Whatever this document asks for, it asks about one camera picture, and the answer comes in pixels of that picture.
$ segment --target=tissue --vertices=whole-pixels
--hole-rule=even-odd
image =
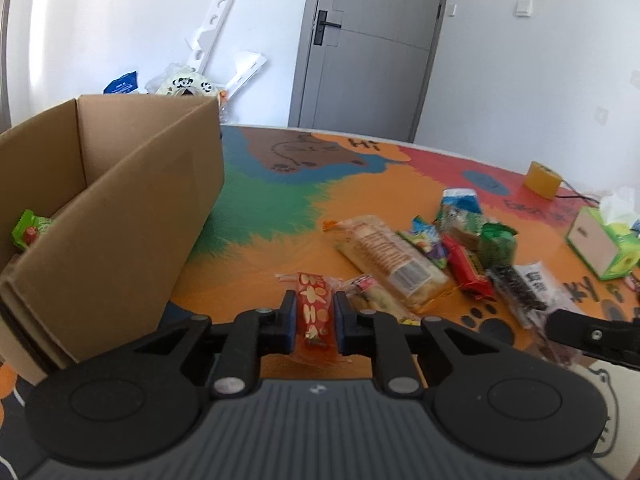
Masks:
[[[600,200],[600,216],[604,225],[624,224],[628,228],[640,219],[636,213],[636,192],[631,187],[621,187]]]

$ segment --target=cable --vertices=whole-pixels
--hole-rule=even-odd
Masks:
[[[584,200],[584,203],[589,206],[593,206],[593,204],[599,205],[600,201],[595,198],[591,198],[590,196],[583,195],[574,186],[569,184],[566,180],[563,180],[566,186],[575,193],[575,195],[556,195],[556,198],[581,198]]]

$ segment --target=white wall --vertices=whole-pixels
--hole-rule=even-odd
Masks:
[[[447,0],[415,141],[520,172],[538,160],[584,190],[640,189],[640,0],[534,0],[531,18],[516,1]]]
[[[12,121],[82,93],[101,93],[138,70],[139,85],[188,56],[185,38],[212,0],[12,0],[8,87]],[[305,0],[235,0],[206,71],[215,82],[236,72],[233,54],[251,50],[268,64],[236,94],[239,122],[286,125]]]

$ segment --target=door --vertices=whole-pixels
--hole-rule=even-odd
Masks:
[[[300,127],[408,140],[440,0],[318,0]]]

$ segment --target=tissue box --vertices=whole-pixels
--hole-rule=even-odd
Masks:
[[[566,241],[601,280],[628,275],[640,260],[638,236],[624,224],[604,225],[597,208],[580,209]]]

